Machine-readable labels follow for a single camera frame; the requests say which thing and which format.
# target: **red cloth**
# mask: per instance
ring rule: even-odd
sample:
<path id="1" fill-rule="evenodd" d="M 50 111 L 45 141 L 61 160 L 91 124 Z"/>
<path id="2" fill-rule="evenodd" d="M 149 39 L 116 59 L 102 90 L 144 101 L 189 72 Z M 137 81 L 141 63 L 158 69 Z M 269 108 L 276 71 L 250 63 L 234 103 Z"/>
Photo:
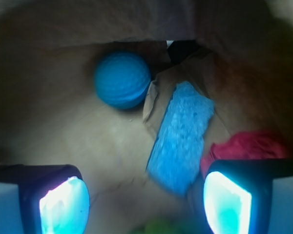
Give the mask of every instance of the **red cloth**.
<path id="1" fill-rule="evenodd" d="M 241 132 L 223 144 L 212 144 L 209 154 L 201 158 L 200 171 L 205 179 L 210 165 L 217 159 L 288 158 L 284 140 L 268 131 Z"/>

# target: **blue golf ball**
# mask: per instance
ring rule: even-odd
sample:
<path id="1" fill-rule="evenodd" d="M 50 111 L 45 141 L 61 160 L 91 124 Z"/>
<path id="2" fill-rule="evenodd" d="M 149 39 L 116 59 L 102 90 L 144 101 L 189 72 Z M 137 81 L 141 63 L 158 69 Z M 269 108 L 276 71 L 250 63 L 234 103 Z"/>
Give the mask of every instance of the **blue golf ball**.
<path id="1" fill-rule="evenodd" d="M 117 109 L 141 103 L 151 82 L 146 62 L 132 52 L 114 52 L 104 57 L 94 74 L 98 97 Z"/>

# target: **foam block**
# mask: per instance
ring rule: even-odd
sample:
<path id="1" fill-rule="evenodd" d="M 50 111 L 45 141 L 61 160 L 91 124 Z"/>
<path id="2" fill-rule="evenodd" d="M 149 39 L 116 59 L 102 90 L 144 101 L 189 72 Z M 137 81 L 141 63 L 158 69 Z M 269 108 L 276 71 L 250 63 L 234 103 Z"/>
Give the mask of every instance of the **foam block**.
<path id="1" fill-rule="evenodd" d="M 176 195 L 186 195 L 199 173 L 203 135 L 213 113 L 212 100 L 189 82 L 177 84 L 146 167 L 151 178 Z"/>

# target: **cardboard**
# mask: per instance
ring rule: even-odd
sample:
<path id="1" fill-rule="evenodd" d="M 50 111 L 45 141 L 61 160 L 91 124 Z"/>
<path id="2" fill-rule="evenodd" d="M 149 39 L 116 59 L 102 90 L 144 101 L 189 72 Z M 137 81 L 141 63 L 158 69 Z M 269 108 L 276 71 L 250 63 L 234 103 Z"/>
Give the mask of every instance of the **cardboard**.
<path id="1" fill-rule="evenodd" d="M 204 136 L 203 155 L 213 143 L 225 142 L 243 131 L 278 132 L 293 148 L 293 115 L 284 113 L 285 108 L 293 113 L 291 89 L 278 86 L 279 79 L 275 75 L 243 74 L 234 70 L 204 48 L 181 64 L 159 73 L 151 83 L 143 120 L 154 139 L 176 84 L 184 80 L 215 102 L 215 114 Z"/>

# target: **glowing light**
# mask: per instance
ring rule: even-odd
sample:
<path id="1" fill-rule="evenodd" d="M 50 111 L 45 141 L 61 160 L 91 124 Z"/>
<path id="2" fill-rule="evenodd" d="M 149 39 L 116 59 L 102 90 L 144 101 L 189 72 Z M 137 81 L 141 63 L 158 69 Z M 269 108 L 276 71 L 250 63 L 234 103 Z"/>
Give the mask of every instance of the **glowing light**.
<path id="1" fill-rule="evenodd" d="M 247 234 L 252 195 L 220 172 L 208 174 L 204 184 L 204 208 L 215 234 Z"/>
<path id="2" fill-rule="evenodd" d="M 86 184 L 68 178 L 39 202 L 42 234 L 84 233 L 90 207 Z"/>

